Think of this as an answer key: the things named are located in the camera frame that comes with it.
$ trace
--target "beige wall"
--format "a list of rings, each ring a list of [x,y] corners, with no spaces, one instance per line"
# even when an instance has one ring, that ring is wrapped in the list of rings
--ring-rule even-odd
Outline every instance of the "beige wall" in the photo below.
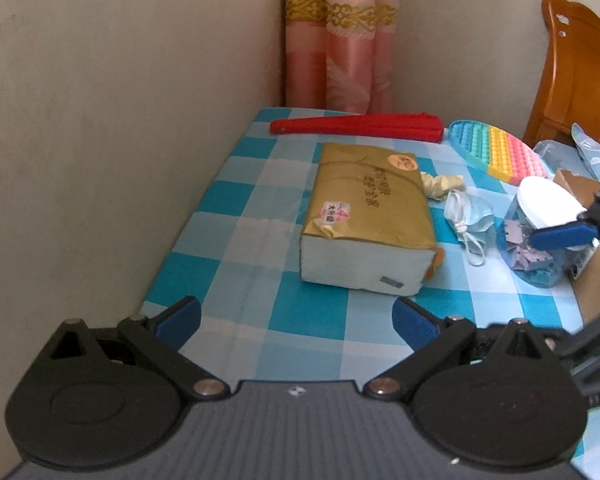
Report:
[[[521,135],[546,57],[542,0],[400,0],[395,108]],[[577,0],[600,16],[600,0]]]
[[[0,476],[58,323],[111,325],[280,88],[281,0],[0,0]]]

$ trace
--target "crumpled yellow paper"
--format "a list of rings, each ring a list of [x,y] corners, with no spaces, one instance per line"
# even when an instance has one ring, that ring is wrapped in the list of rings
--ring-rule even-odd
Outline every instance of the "crumpled yellow paper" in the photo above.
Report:
[[[462,175],[439,175],[432,176],[425,171],[420,172],[424,194],[433,200],[444,200],[452,189],[462,187]]]

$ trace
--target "round sticker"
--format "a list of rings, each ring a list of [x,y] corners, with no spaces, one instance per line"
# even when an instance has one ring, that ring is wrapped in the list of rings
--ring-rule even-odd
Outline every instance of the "round sticker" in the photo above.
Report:
[[[418,169],[418,163],[411,155],[389,155],[389,163],[398,170],[414,171]]]

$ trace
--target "rainbow pop-it pencil case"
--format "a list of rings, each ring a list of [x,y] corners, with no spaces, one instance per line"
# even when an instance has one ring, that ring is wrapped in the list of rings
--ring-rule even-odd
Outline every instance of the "rainbow pop-it pencil case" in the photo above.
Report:
[[[478,121],[455,121],[448,138],[456,152],[472,166],[518,186],[530,175],[546,177],[546,168],[537,153],[517,137]]]

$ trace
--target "red object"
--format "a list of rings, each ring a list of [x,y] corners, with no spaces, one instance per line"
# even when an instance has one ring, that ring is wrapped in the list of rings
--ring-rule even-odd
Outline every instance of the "red object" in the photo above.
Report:
[[[429,114],[375,114],[276,119],[272,134],[331,134],[440,142],[445,127]]]

